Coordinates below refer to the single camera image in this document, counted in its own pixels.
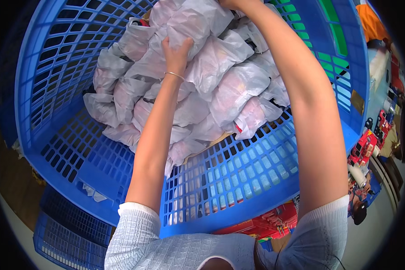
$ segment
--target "plastic basket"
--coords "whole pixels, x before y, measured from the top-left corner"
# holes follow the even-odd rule
[[[112,226],[81,210],[49,185],[43,192],[40,208],[73,233],[95,244],[108,246]]]
[[[16,76],[16,122],[27,160],[51,186],[88,213],[117,225],[134,154],[101,132],[81,92],[97,57],[123,34],[149,0],[42,1],[27,29]],[[357,142],[367,110],[366,43],[350,0],[277,0],[288,24],[325,68],[339,103],[347,149]],[[351,96],[361,96],[360,112]],[[309,121],[318,121],[309,114]],[[253,218],[297,195],[295,130],[290,112],[254,138],[230,136],[175,168],[165,180],[161,237],[212,232]],[[95,202],[87,184],[107,200]]]
[[[36,252],[65,269],[104,268],[106,247],[76,235],[44,212],[39,213],[33,242]]]

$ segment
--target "bracelet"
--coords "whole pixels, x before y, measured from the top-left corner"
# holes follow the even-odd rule
[[[180,75],[178,75],[178,74],[176,74],[176,73],[174,73],[174,72],[164,72],[164,74],[165,74],[165,75],[166,75],[166,74],[173,74],[173,75],[179,77],[180,79],[182,79],[182,80],[184,81],[184,78],[183,78],[182,76],[180,76]]]

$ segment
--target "white plastic bag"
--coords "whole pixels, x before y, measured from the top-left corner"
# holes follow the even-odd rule
[[[121,142],[129,147],[137,144],[141,137],[140,131],[133,124],[119,125],[116,128],[107,127],[102,134],[113,141]]]
[[[282,115],[283,111],[265,98],[259,97],[259,102],[261,103],[261,109],[267,121],[275,121]]]
[[[204,149],[205,146],[203,144],[198,143],[193,139],[184,139],[171,146],[168,156],[171,158],[173,165],[180,166],[183,164],[186,157],[191,154],[199,153]]]
[[[191,131],[185,127],[173,126],[171,129],[170,145],[189,137]]]
[[[150,26],[161,28],[181,8],[185,0],[159,0],[150,11]]]
[[[209,115],[207,102],[201,99],[197,93],[190,93],[184,100],[177,104],[174,112],[173,125],[186,127],[190,124],[197,124]]]
[[[134,117],[132,118],[132,124],[137,130],[142,133],[147,119],[149,118],[152,103],[145,102],[143,99],[138,100],[133,109]],[[171,130],[170,144],[176,143],[188,137],[190,130],[184,127],[173,126]]]
[[[156,28],[133,25],[132,22],[133,19],[130,18],[118,46],[130,60],[138,61],[147,52],[149,40],[154,35]]]
[[[132,124],[141,133],[142,129],[146,125],[147,119],[149,118],[152,108],[153,104],[145,102],[143,99],[140,99],[135,103],[135,106],[133,108]]]
[[[111,127],[119,125],[112,94],[87,93],[82,98],[88,114],[93,119]]]
[[[131,123],[135,102],[140,96],[145,95],[155,81],[153,78],[139,75],[135,78],[128,78],[126,74],[119,79],[114,88],[114,102],[120,123]]]
[[[93,86],[97,94],[113,94],[116,80],[124,75],[133,62],[114,43],[109,49],[101,50],[97,58],[97,68],[93,76]]]
[[[204,120],[193,125],[189,139],[201,141],[216,141],[223,135],[224,131],[215,122],[215,119],[209,114]]]
[[[166,176],[167,178],[170,177],[171,171],[173,170],[173,166],[174,166],[174,165],[173,165],[173,160],[171,160],[171,158],[168,157],[167,163],[165,164],[165,176]]]
[[[275,61],[273,60],[272,53],[270,50],[263,52],[262,54],[254,54],[249,57],[246,62],[254,63],[256,66],[267,71],[269,77],[273,80],[279,77],[279,70],[276,67]]]
[[[238,33],[228,30],[222,38],[208,37],[186,69],[185,80],[193,83],[206,101],[212,100],[213,90],[228,69],[254,54]]]
[[[193,46],[188,54],[188,61],[191,61],[210,33],[220,35],[233,17],[232,12],[222,8],[216,0],[187,0],[167,22],[170,47],[177,48],[191,37]]]
[[[151,37],[146,54],[129,69],[127,77],[137,75],[147,76],[155,79],[165,77],[167,70],[165,54],[162,49],[162,41],[167,36],[167,25],[162,26]]]
[[[265,41],[263,35],[257,28],[257,26],[253,22],[248,22],[247,26],[249,28],[251,35],[251,39],[254,42],[256,48],[255,52],[257,54],[263,53],[269,49],[269,46],[267,45],[267,42]]]
[[[243,110],[234,120],[236,125],[241,129],[241,133],[235,136],[237,140],[250,139],[255,135],[255,132],[267,120],[261,108],[261,103],[257,97],[252,97],[244,105]]]
[[[189,84],[184,82],[180,85],[180,88],[178,89],[178,99],[177,101],[180,102],[183,99],[185,99],[185,97],[187,97],[190,94],[189,89]],[[150,90],[148,90],[146,92],[146,94],[144,95],[144,100],[146,102],[150,102],[150,103],[154,103],[156,100],[156,97],[158,96],[159,91],[161,90],[161,85],[162,83],[155,83],[151,86]]]
[[[85,189],[87,191],[87,196],[93,197],[94,201],[97,203],[107,199],[102,194],[98,193],[97,191],[94,191],[94,189],[88,186],[86,183],[82,183],[82,189]]]
[[[218,126],[232,122],[246,102],[259,95],[270,84],[268,73],[252,63],[230,68],[213,92],[210,112]]]
[[[290,105],[288,92],[281,76],[272,80],[269,87],[260,94],[260,97],[266,100],[275,99],[275,103],[280,106],[286,107]]]

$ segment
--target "person's right arm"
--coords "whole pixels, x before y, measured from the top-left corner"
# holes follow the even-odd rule
[[[291,101],[300,177],[299,218],[348,193],[338,107],[326,73],[298,35],[259,0],[219,0],[243,11],[264,36]]]

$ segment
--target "dark hair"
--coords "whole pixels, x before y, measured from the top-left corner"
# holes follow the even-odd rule
[[[352,213],[352,219],[354,220],[354,224],[359,225],[363,222],[366,218],[367,210],[366,204],[361,203],[360,206]]]

